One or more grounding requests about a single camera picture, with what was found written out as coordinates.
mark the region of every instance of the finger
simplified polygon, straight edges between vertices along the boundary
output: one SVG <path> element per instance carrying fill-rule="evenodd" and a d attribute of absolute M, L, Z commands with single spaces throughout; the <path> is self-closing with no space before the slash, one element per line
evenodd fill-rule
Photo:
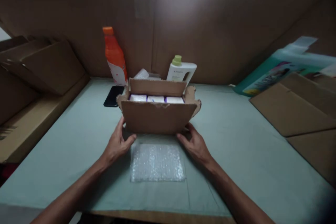
<path fill-rule="evenodd" d="M 115 130 L 121 131 L 122 128 L 123 128 L 124 123 L 125 123 L 125 118 L 122 115 L 121 118 L 120 118 L 120 120 L 119 120 L 119 122 L 118 122 L 118 124 L 117 124 L 117 126 L 115 127 L 116 128 Z"/>
<path fill-rule="evenodd" d="M 127 145 L 127 149 L 131 147 L 131 145 L 134 143 L 136 140 L 137 136 L 135 134 L 131 135 L 127 140 L 125 141 L 125 144 Z"/>
<path fill-rule="evenodd" d="M 177 139 L 185 146 L 185 147 L 189 147 L 190 143 L 189 141 L 186 139 L 185 136 L 183 136 L 182 134 L 180 133 L 177 133 L 176 134 L 177 136 Z"/>
<path fill-rule="evenodd" d="M 195 129 L 195 127 L 190 122 L 187 124 L 187 129 L 190 131 L 192 136 L 195 136 L 196 134 L 198 134 L 198 131 Z"/>

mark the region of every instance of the folded cardboard box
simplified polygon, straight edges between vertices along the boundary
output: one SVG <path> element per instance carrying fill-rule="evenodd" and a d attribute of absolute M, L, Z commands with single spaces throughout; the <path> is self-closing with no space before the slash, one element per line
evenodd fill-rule
<path fill-rule="evenodd" d="M 336 129 L 293 136 L 287 141 L 336 189 Z"/>
<path fill-rule="evenodd" d="M 292 73 L 250 99 L 284 137 L 336 128 L 336 79 Z"/>
<path fill-rule="evenodd" d="M 186 88 L 185 82 L 130 78 L 125 94 L 119 95 L 117 102 L 129 131 L 175 134 L 182 131 L 189 120 L 201 109 L 201 101 L 195 100 L 195 91 L 193 86 Z M 129 100 L 131 94 L 182 97 L 184 104 L 135 102 Z"/>
<path fill-rule="evenodd" d="M 0 163 L 19 163 L 89 81 L 82 78 L 63 96 L 45 94 L 0 126 Z"/>
<path fill-rule="evenodd" d="M 65 94 L 85 70 L 67 41 L 34 40 L 0 53 L 0 63 L 43 92 Z"/>
<path fill-rule="evenodd" d="M 0 66 L 0 125 L 38 98 L 39 94 Z"/>

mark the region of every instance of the white packaging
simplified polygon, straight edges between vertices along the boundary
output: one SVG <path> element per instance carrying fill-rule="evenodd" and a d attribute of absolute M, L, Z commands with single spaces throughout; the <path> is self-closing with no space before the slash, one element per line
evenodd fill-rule
<path fill-rule="evenodd" d="M 182 62 L 182 57 L 180 55 L 175 55 L 175 58 L 170 63 L 167 81 L 185 81 L 188 85 L 196 68 L 196 64 Z"/>
<path fill-rule="evenodd" d="M 146 102 L 147 101 L 147 95 L 145 94 L 131 94 L 131 96 L 129 97 L 129 100 L 133 101 L 133 102 Z"/>
<path fill-rule="evenodd" d="M 171 96 L 167 96 L 165 98 L 165 102 L 166 103 L 184 103 L 182 97 L 171 97 Z"/>
<path fill-rule="evenodd" d="M 145 69 L 141 69 L 136 76 L 134 76 L 134 79 L 148 79 L 149 73 Z"/>
<path fill-rule="evenodd" d="M 158 103 L 164 103 L 165 98 L 163 96 L 148 96 L 147 102 L 158 102 Z"/>

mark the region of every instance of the light green table cover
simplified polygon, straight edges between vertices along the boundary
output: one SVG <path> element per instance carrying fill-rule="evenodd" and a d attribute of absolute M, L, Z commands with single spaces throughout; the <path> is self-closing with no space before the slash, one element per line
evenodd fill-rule
<path fill-rule="evenodd" d="M 44 208 L 100 156 L 120 116 L 103 106 L 113 85 L 92 79 L 0 188 L 0 203 Z M 227 86 L 196 85 L 200 112 L 191 120 L 212 156 L 276 223 L 308 223 L 334 189 L 287 143 L 247 97 Z M 138 143 L 176 144 L 184 182 L 130 182 L 126 155 L 99 183 L 86 210 L 151 210 L 230 216 L 174 136 L 139 135 Z"/>

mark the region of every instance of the smartphone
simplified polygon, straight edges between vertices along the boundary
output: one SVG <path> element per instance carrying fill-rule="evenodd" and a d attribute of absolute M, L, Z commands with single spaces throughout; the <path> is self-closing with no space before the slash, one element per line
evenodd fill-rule
<path fill-rule="evenodd" d="M 123 86 L 113 86 L 106 97 L 106 100 L 104 102 L 105 107 L 118 107 L 117 104 L 117 96 L 121 95 L 124 91 Z"/>

